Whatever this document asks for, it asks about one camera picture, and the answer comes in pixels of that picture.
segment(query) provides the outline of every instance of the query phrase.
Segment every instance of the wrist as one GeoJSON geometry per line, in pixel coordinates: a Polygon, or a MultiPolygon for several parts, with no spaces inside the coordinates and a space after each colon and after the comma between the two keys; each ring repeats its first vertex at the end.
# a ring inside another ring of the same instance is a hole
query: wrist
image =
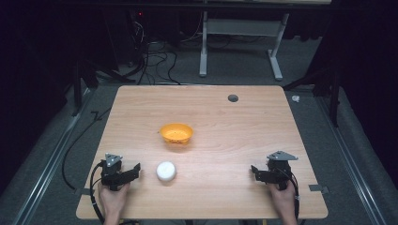
{"type": "Polygon", "coordinates": [[[118,225],[120,221],[120,213],[106,213],[104,225],[118,225]]]}
{"type": "Polygon", "coordinates": [[[282,217],[281,220],[282,220],[283,225],[297,225],[298,224],[295,217],[282,217]]]}

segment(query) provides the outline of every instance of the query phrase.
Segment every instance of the human hand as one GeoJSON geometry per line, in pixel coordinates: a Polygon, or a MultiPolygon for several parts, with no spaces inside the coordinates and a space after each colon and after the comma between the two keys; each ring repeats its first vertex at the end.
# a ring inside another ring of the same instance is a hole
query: human hand
{"type": "Polygon", "coordinates": [[[99,182],[99,202],[105,211],[105,225],[119,224],[121,212],[126,204],[126,195],[130,183],[123,185],[119,191],[112,191],[99,182]]]}
{"type": "Polygon", "coordinates": [[[268,184],[275,209],[283,225],[297,225],[295,216],[295,188],[291,181],[285,190],[278,190],[278,185],[268,184]]]}

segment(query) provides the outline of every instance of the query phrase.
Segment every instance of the white object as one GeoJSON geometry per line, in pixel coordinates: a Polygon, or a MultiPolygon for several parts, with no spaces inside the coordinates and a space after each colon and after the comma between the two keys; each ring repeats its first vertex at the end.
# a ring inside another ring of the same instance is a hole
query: white object
{"type": "Polygon", "coordinates": [[[159,164],[156,174],[161,181],[171,181],[176,176],[176,167],[170,161],[164,161],[159,164]]]}
{"type": "Polygon", "coordinates": [[[296,102],[299,102],[299,96],[292,96],[292,100],[296,101],[296,102]]]}

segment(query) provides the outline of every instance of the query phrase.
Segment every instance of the gray carpet floor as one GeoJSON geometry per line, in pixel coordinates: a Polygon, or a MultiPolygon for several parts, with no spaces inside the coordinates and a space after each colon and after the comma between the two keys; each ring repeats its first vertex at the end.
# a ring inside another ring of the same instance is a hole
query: gray carpet floor
{"type": "MultiPolygon", "coordinates": [[[[183,84],[286,85],[305,74],[319,40],[283,41],[278,52],[283,74],[281,82],[273,79],[265,54],[265,50],[272,46],[271,39],[235,37],[228,45],[225,43],[226,40],[222,38],[209,41],[211,48],[208,50],[205,78],[198,75],[200,46],[197,41],[184,42],[179,48],[153,44],[150,48],[150,63],[141,84],[176,84],[173,81],[178,81],[183,84]],[[175,66],[170,70],[170,79],[168,71],[173,64],[175,66]]],[[[128,70],[127,66],[120,65],[121,73],[128,70]]],[[[106,125],[107,114],[101,121],[94,123],[83,136],[80,135],[93,121],[95,114],[92,112],[102,113],[112,106],[120,85],[123,84],[100,79],[99,88],[91,89],[86,95],[86,106],[78,120],[71,116],[74,108],[72,94],[69,93],[69,103],[47,126],[30,156],[1,196],[0,224],[12,224],[16,220],[71,121],[76,121],[76,126],[66,143],[66,148],[72,148],[65,169],[68,180],[75,187],[84,187],[106,125]]],[[[324,219],[308,220],[305,224],[374,224],[368,216],[349,168],[344,164],[341,144],[335,137],[336,131],[344,137],[344,144],[355,159],[385,223],[398,224],[397,190],[363,134],[344,90],[341,91],[338,110],[339,128],[332,128],[322,108],[324,102],[328,104],[328,98],[313,97],[312,88],[310,85],[301,86],[285,92],[317,180],[328,190],[323,196],[329,215],[324,219]],[[300,96],[300,101],[293,101],[293,95],[300,96]]],[[[100,224],[98,220],[80,220],[76,217],[80,196],[72,193],[64,183],[60,163],[54,166],[54,174],[50,176],[49,185],[43,195],[37,197],[39,202],[32,208],[31,217],[21,224],[100,224]]],[[[280,224],[280,221],[272,219],[268,224],[280,224]]]]}

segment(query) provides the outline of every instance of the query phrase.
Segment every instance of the metal rail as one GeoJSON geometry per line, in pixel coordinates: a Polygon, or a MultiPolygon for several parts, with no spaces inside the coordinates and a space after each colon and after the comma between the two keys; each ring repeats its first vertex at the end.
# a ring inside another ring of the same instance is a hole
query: metal rail
{"type": "Polygon", "coordinates": [[[338,128],[336,128],[329,119],[329,110],[325,100],[321,97],[316,98],[318,106],[321,108],[322,113],[328,121],[329,127],[336,138],[337,143],[340,146],[340,155],[347,169],[347,172],[356,188],[360,199],[362,200],[363,206],[365,207],[366,213],[372,224],[387,224],[384,219],[377,203],[375,202],[374,195],[369,189],[368,184],[360,173],[360,169],[357,166],[355,159],[352,157],[348,146],[345,144],[344,138],[338,128]]]}
{"type": "Polygon", "coordinates": [[[50,185],[50,182],[53,179],[58,165],[62,161],[62,157],[66,154],[66,144],[68,143],[69,137],[81,117],[81,112],[84,110],[86,105],[88,105],[88,102],[92,96],[93,92],[89,91],[89,89],[87,88],[84,92],[84,102],[81,111],[70,119],[69,124],[64,130],[64,133],[62,134],[60,140],[58,141],[58,144],[56,145],[54,152],[51,155],[43,173],[31,190],[28,198],[23,204],[23,207],[21,208],[20,212],[18,213],[12,224],[29,224],[32,216],[35,214],[35,211],[38,208],[38,204],[40,203],[41,198],[43,197],[44,193],[47,190],[47,187],[50,185]]]}

